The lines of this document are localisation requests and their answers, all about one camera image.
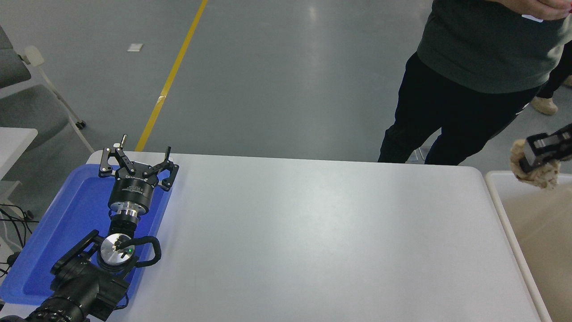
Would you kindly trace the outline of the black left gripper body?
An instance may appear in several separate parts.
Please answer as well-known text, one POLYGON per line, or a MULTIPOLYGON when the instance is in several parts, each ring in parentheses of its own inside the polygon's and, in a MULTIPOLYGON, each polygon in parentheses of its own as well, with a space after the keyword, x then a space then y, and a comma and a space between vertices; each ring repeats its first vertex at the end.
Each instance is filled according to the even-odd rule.
POLYGON ((150 165, 134 165, 135 173, 131 174, 126 167, 116 170, 116 181, 109 198, 109 208, 118 212, 121 205, 135 204, 138 212, 148 212, 151 206, 154 186, 158 182, 157 175, 144 178, 144 173, 149 173, 150 165))

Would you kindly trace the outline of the person's hand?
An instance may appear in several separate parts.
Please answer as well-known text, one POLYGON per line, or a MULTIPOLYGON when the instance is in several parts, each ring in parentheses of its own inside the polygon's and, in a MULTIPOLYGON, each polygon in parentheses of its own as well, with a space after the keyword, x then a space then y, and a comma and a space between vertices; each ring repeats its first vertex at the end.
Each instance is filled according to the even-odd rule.
POLYGON ((561 20, 570 15, 571 2, 568 0, 489 0, 499 3, 521 16, 532 16, 538 20, 561 20))

